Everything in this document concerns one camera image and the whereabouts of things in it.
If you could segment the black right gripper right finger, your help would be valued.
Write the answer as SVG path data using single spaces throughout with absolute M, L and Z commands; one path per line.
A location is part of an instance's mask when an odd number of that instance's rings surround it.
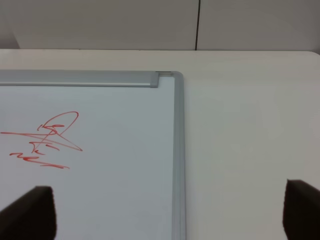
M 302 180 L 287 180 L 282 225 L 288 240 L 320 238 L 320 191 Z

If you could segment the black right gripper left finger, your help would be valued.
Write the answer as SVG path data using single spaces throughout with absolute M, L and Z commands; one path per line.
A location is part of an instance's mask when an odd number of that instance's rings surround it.
M 56 208 L 50 186 L 36 186 L 0 211 L 2 240 L 53 240 L 56 235 Z

